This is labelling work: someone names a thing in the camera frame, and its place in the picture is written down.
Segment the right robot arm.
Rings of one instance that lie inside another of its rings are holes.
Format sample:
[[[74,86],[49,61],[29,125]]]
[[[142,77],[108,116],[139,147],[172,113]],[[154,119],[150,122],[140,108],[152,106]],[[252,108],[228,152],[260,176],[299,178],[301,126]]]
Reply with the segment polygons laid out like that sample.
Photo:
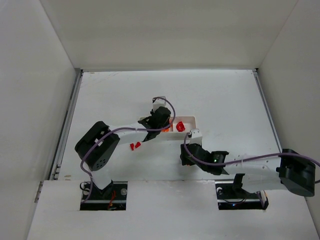
[[[316,161],[291,149],[261,156],[235,156],[227,151],[209,152],[197,143],[180,146],[182,165],[198,166],[215,175],[233,175],[233,190],[255,193],[264,190],[287,190],[292,194],[313,197],[316,185]]]

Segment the red curved lego piece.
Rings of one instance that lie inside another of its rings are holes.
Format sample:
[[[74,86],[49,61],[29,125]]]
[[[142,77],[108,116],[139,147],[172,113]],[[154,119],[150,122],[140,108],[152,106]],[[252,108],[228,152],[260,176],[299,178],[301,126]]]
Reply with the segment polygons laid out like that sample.
[[[184,132],[186,130],[186,127],[184,125],[184,123],[182,121],[179,121],[177,124],[176,124],[176,130],[178,132]]]

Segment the red slope lego brick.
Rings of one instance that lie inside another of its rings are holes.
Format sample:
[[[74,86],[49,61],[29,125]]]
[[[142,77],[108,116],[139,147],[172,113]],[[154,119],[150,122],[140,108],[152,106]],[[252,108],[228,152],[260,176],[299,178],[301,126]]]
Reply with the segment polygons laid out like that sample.
[[[134,148],[137,149],[141,146],[141,142],[137,142],[135,145],[134,145]]]

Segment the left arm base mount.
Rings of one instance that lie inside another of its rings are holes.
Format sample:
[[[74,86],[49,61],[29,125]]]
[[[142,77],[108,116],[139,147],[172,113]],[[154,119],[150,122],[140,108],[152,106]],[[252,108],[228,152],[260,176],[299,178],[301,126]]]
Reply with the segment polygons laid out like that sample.
[[[81,211],[125,211],[127,207],[127,181],[112,181],[105,189],[99,189],[94,183],[81,182]]]

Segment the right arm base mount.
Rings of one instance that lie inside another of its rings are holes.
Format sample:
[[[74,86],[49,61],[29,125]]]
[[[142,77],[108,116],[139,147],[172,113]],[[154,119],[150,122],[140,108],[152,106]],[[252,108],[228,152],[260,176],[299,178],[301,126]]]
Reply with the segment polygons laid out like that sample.
[[[243,177],[236,174],[233,180],[218,180],[215,182],[217,206],[219,210],[263,210],[269,206],[265,191],[250,193],[243,189]]]

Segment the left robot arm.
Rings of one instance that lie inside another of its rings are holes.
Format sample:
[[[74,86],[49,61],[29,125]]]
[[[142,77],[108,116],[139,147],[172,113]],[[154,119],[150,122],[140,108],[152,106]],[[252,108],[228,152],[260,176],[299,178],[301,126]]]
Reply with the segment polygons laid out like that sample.
[[[96,122],[74,147],[80,159],[88,166],[93,185],[103,192],[112,183],[110,178],[98,177],[94,172],[108,163],[117,146],[156,138],[161,130],[169,126],[170,117],[171,111],[160,106],[150,116],[131,125],[110,127],[103,121]]]

